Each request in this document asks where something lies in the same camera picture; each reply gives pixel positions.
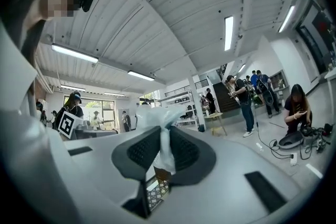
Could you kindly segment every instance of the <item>shoe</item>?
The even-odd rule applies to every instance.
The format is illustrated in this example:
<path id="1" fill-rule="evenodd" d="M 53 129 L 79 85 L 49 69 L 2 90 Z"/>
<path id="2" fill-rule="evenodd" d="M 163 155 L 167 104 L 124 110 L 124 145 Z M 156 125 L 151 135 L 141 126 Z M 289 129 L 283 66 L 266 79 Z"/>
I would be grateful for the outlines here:
<path id="1" fill-rule="evenodd" d="M 250 135 L 252 135 L 253 134 L 253 132 L 251 131 L 251 132 L 246 132 L 244 135 L 243 135 L 243 137 L 248 137 L 248 136 L 250 136 Z"/>

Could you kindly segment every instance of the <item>table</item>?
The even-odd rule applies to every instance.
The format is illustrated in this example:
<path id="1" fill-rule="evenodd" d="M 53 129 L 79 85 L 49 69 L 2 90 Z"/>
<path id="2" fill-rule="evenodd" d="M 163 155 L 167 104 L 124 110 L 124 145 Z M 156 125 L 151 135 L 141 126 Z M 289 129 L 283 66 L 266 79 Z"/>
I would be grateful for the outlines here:
<path id="1" fill-rule="evenodd" d="M 221 124 L 221 127 L 223 128 L 224 133 L 225 133 L 225 135 L 227 136 L 227 133 L 226 133 L 226 131 L 225 131 L 225 129 L 224 129 L 224 126 L 223 126 L 223 124 L 222 124 L 222 120 L 221 120 L 221 116 L 222 116 L 222 115 L 223 115 L 222 113 L 213 113 L 213 114 L 210 114 L 209 116 L 205 116 L 204 118 L 205 118 L 205 119 L 211 119 L 211 122 L 212 122 L 212 123 L 214 122 L 214 119 L 215 119 L 215 118 L 218 118 L 218 119 L 219 119 L 219 122 L 220 122 L 220 124 Z M 216 128 L 217 128 L 217 127 L 212 127 L 212 128 L 211 128 L 212 135 L 215 134 L 215 130 L 216 130 Z"/>
<path id="2" fill-rule="evenodd" d="M 329 71 L 324 78 L 328 81 L 328 88 L 330 92 L 330 102 L 331 102 L 331 121 L 335 122 L 335 98 L 333 96 L 333 92 L 336 92 L 336 68 Z"/>

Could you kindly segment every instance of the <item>tube light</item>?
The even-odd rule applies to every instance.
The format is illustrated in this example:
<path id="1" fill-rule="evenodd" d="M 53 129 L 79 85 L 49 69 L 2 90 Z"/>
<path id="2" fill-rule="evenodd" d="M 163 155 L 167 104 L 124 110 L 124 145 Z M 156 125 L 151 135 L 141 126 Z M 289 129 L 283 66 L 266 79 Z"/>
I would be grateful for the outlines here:
<path id="1" fill-rule="evenodd" d="M 87 60 L 87 61 L 90 61 L 90 62 L 93 62 L 93 63 L 98 62 L 98 58 L 96 58 L 96 57 L 88 56 L 86 54 L 82 54 L 82 53 L 76 52 L 74 50 L 66 49 L 66 48 L 61 47 L 59 45 L 54 45 L 53 44 L 51 46 L 51 48 L 52 48 L 52 50 L 60 52 L 61 54 L 67 54 L 67 55 L 77 57 L 79 59 Z"/>
<path id="2" fill-rule="evenodd" d="M 151 77 L 148 77 L 148 76 L 145 76 L 143 74 L 140 74 L 140 73 L 136 73 L 134 71 L 128 71 L 128 74 L 132 75 L 132 76 L 136 76 L 138 78 L 142 78 L 142 79 L 146 79 L 146 80 L 149 80 L 149 81 L 153 81 L 155 79 L 151 78 Z"/>
<path id="3" fill-rule="evenodd" d="M 283 29 L 285 28 L 285 26 L 286 26 L 286 24 L 287 24 L 287 22 L 288 22 L 290 16 L 291 16 L 292 13 L 293 13 L 294 8 L 295 8 L 295 6 L 291 6 L 291 7 L 289 8 L 289 11 L 288 11 L 288 13 L 287 13 L 287 15 L 286 15 L 286 18 L 285 18 L 285 20 L 283 21 L 282 26 L 281 26 L 280 29 L 279 29 L 279 33 L 281 33 L 281 32 L 283 31 Z"/>
<path id="4" fill-rule="evenodd" d="M 243 65 L 241 66 L 241 68 L 240 68 L 240 70 L 238 71 L 238 73 L 241 72 L 241 71 L 244 69 L 245 65 L 246 65 L 246 64 L 243 64 Z"/>
<path id="5" fill-rule="evenodd" d="M 61 85 L 61 88 L 85 92 L 85 89 L 83 88 L 77 88 L 77 87 L 72 87 L 72 86 Z"/>
<path id="6" fill-rule="evenodd" d="M 106 95 L 115 95 L 115 96 L 125 96 L 125 94 L 121 94 L 121 93 L 110 93 L 110 92 L 105 92 L 104 94 L 106 94 Z"/>
<path id="7" fill-rule="evenodd" d="M 225 46 L 224 50 L 230 50 L 233 33 L 233 16 L 225 18 Z"/>

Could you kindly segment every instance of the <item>ceiling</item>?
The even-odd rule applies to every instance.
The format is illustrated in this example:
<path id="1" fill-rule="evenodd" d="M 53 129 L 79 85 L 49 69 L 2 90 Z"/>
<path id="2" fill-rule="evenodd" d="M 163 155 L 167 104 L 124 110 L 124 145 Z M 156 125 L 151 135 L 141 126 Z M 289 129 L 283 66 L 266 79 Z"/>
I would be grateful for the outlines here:
<path id="1" fill-rule="evenodd" d="M 53 78 L 50 85 L 62 77 L 68 85 L 140 96 L 256 50 L 263 32 L 278 30 L 291 1 L 94 0 L 87 13 L 46 24 L 37 63 L 46 78 Z M 234 33 L 231 49 L 224 51 L 228 16 L 234 17 Z M 99 62 L 54 52 L 46 45 L 52 39 Z M 155 74 L 155 81 L 128 75 L 129 70 Z"/>

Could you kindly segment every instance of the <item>white table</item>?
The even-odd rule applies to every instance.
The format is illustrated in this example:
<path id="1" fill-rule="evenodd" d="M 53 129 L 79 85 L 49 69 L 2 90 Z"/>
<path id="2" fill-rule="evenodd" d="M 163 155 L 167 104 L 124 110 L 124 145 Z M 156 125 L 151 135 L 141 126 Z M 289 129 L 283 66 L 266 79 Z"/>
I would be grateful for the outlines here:
<path id="1" fill-rule="evenodd" d="M 330 92 L 330 102 L 331 102 L 331 121 L 332 123 L 335 123 L 335 101 L 336 99 L 333 96 L 333 92 L 336 93 L 336 68 L 333 70 L 329 71 L 324 78 L 328 81 L 328 87 L 329 87 L 329 92 Z"/>

